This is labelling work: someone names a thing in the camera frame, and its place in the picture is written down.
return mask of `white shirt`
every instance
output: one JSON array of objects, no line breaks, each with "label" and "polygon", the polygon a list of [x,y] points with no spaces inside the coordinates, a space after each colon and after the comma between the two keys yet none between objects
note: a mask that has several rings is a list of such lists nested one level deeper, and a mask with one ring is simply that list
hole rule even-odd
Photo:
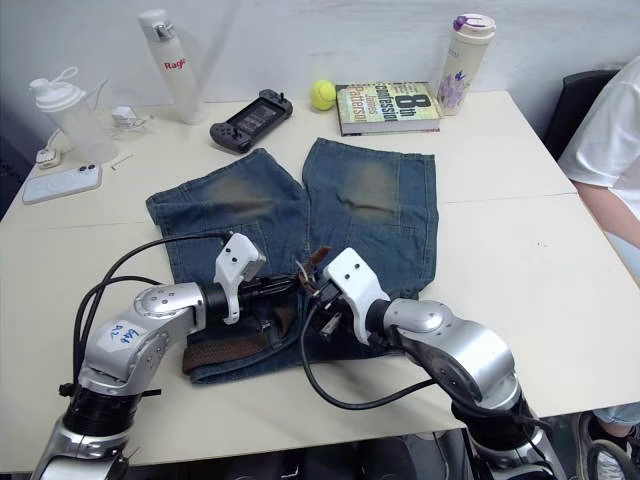
[{"label": "white shirt", "polygon": [[640,57],[602,89],[558,165],[571,180],[609,187],[640,221]]}]

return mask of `book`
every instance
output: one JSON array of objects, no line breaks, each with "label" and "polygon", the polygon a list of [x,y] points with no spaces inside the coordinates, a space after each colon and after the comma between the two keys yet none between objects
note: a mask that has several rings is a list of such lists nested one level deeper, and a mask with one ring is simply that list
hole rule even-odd
[{"label": "book", "polygon": [[336,85],[342,136],[438,131],[442,110],[428,82]]}]

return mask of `game controller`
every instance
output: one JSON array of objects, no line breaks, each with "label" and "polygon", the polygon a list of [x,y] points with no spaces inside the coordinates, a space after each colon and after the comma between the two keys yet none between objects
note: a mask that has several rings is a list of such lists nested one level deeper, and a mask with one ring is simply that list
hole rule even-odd
[{"label": "game controller", "polygon": [[214,123],[209,134],[218,145],[248,152],[268,132],[291,116],[293,105],[284,93],[261,90],[258,98],[224,123]]}]

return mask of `bottle cap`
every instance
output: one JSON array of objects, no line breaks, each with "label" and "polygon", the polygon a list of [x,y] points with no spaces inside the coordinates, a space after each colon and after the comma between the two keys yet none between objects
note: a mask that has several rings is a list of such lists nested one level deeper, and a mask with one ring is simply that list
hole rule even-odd
[{"label": "bottle cap", "polygon": [[463,42],[480,45],[496,34],[496,22],[486,15],[465,13],[453,21],[453,29]]},{"label": "bottle cap", "polygon": [[147,39],[152,42],[166,42],[176,36],[166,10],[157,8],[142,12],[138,15],[138,22]]},{"label": "bottle cap", "polygon": [[69,67],[54,80],[37,78],[29,84],[29,90],[36,96],[36,106],[46,113],[59,112],[74,106],[87,94],[76,85],[61,82],[78,73],[76,67]]}]

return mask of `handwritten label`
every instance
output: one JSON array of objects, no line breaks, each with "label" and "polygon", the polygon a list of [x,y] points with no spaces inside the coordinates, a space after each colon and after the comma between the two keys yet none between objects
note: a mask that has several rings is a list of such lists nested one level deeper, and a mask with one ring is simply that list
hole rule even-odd
[{"label": "handwritten label", "polygon": [[98,346],[107,352],[134,348],[147,330],[126,320],[116,320],[106,327],[98,340]]}]

